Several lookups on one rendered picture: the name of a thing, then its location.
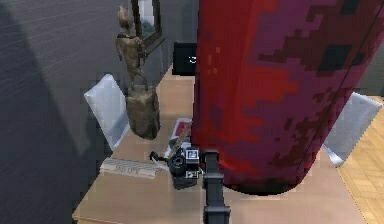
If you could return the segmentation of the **white chair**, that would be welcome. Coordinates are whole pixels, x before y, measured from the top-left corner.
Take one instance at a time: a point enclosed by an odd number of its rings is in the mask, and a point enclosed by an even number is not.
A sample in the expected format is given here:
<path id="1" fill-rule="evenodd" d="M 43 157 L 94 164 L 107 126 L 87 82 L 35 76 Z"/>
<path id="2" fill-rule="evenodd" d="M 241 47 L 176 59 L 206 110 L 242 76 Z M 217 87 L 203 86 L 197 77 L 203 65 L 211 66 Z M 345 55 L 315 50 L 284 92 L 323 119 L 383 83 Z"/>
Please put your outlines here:
<path id="1" fill-rule="evenodd" d="M 335 167 L 342 166 L 383 104 L 353 92 L 329 132 L 323 147 Z"/>
<path id="2" fill-rule="evenodd" d="M 111 74 L 106 74 L 84 94 L 112 151 L 130 130 L 126 100 Z"/>

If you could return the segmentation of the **brown wooden stick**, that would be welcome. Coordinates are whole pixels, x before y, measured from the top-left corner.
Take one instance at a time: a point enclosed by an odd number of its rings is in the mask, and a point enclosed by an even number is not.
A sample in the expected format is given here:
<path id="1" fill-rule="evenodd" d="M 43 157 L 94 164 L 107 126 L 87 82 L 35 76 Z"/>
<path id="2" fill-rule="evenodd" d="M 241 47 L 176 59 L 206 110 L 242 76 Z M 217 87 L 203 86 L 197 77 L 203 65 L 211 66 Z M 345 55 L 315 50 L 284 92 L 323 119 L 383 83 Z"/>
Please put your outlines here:
<path id="1" fill-rule="evenodd" d="M 182 146 L 182 144 L 191 136 L 191 126 L 192 122 L 188 123 L 185 127 L 179 138 L 176 140 L 175 145 L 172 148 L 171 154 L 168 158 L 172 157 L 177 150 Z"/>

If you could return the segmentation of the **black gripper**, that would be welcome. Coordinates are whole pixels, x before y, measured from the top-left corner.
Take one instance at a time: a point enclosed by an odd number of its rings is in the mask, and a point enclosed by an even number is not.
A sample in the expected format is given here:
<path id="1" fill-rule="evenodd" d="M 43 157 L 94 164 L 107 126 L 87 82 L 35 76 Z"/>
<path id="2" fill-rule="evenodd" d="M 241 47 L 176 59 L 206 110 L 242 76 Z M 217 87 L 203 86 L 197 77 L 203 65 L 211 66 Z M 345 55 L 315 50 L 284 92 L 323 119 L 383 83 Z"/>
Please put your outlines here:
<path id="1" fill-rule="evenodd" d="M 190 188 L 197 184 L 200 163 L 197 148 L 179 148 L 169 160 L 152 151 L 149 158 L 155 162 L 167 163 L 175 189 Z"/>

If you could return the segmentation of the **light wooden table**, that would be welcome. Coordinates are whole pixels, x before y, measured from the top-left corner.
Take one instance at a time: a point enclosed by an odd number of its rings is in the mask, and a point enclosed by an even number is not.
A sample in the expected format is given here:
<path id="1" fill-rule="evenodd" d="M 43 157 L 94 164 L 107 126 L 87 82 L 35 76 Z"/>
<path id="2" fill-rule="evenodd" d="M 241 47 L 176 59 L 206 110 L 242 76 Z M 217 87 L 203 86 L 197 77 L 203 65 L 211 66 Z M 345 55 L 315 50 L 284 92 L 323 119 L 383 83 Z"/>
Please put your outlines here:
<path id="1" fill-rule="evenodd" d="M 153 141 L 128 132 L 113 156 L 144 162 L 164 153 L 179 118 L 192 115 L 194 79 L 168 71 L 157 87 L 161 130 Z M 327 153 L 317 154 L 295 189 L 274 196 L 251 196 L 226 189 L 230 224 L 367 224 Z M 202 224 L 205 191 L 177 191 L 160 170 L 153 179 L 100 174 L 73 213 L 79 224 Z"/>

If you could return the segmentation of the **grey folded newspaper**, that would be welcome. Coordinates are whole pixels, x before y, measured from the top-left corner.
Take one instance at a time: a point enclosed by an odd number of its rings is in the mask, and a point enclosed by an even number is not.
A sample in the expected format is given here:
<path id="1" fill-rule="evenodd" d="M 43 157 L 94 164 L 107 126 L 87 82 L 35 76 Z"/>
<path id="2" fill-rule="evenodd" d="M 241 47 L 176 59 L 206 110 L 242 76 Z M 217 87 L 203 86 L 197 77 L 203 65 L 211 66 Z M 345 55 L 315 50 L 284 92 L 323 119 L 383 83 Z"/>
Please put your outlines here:
<path id="1" fill-rule="evenodd" d="M 152 163 L 106 158 L 100 166 L 100 172 L 154 179 L 158 168 Z"/>

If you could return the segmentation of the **red and white book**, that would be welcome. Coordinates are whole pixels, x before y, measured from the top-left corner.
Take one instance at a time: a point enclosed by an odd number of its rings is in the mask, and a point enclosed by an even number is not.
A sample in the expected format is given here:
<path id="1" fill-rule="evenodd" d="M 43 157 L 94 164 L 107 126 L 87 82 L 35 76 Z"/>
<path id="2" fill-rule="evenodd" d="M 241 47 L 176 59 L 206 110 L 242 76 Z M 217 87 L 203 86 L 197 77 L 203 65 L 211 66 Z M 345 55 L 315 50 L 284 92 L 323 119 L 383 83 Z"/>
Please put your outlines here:
<path id="1" fill-rule="evenodd" d="M 176 124 L 174 126 L 174 130 L 173 130 L 173 133 L 170 137 L 170 140 L 169 140 L 169 143 L 168 143 L 168 147 L 167 147 L 167 150 L 165 152 L 165 157 L 168 158 L 171 154 L 171 151 L 172 151 L 172 148 L 173 146 L 175 145 L 176 143 L 176 140 L 179 138 L 179 136 L 181 135 L 181 133 L 183 132 L 184 130 L 184 127 L 188 124 L 188 123 L 191 123 L 192 122 L 192 119 L 191 118 L 178 118 L 177 121 L 176 121 Z"/>

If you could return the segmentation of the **brown figure statue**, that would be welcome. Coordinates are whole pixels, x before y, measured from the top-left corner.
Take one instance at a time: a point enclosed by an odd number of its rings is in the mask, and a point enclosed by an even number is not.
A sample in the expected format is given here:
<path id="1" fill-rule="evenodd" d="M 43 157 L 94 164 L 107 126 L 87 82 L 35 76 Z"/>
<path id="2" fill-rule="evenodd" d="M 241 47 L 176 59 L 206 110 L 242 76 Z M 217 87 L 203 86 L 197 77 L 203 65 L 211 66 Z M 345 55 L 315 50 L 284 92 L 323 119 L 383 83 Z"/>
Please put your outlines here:
<path id="1" fill-rule="evenodd" d="M 123 33 L 115 39 L 120 61 L 126 64 L 130 88 L 126 94 L 126 106 L 132 132 L 146 140 L 153 140 L 160 130 L 159 101 L 156 88 L 148 85 L 141 61 L 146 59 L 143 41 L 131 34 L 133 16 L 123 6 L 118 7 L 118 22 Z"/>

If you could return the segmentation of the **dark framed picture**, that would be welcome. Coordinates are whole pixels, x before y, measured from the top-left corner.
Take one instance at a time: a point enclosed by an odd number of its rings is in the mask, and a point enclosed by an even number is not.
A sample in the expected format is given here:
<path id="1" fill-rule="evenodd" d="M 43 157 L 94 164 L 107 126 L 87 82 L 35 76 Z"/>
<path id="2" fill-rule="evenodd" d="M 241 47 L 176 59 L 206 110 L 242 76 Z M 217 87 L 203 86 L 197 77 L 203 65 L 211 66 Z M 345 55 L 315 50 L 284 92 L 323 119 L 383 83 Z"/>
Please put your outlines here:
<path id="1" fill-rule="evenodd" d="M 130 0 L 135 34 L 150 54 L 163 40 L 160 0 Z"/>

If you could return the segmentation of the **black square box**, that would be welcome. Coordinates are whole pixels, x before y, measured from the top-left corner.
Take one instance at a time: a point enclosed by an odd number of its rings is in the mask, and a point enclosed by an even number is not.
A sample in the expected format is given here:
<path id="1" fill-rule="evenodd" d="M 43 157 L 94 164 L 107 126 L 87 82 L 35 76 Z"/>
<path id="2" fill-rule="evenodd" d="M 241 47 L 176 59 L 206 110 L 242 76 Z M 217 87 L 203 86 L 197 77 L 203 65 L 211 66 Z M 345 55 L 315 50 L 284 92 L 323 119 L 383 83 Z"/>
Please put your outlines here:
<path id="1" fill-rule="evenodd" d="M 194 76 L 196 68 L 196 43 L 174 43 L 173 75 Z"/>

